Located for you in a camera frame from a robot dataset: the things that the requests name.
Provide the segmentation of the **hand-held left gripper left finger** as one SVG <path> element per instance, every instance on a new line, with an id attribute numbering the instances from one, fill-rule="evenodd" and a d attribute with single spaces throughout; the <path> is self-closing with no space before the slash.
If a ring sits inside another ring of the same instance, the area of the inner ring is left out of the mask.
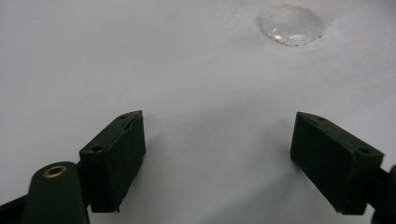
<path id="1" fill-rule="evenodd" d="M 94 213 L 120 211 L 145 155 L 141 110 L 116 117 L 79 152 Z"/>

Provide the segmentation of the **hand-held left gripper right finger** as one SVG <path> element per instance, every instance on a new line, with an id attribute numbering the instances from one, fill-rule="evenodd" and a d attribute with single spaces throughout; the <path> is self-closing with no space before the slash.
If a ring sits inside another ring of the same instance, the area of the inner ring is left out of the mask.
<path id="1" fill-rule="evenodd" d="M 290 158 L 343 215 L 361 215 L 384 154 L 331 121 L 296 114 Z"/>

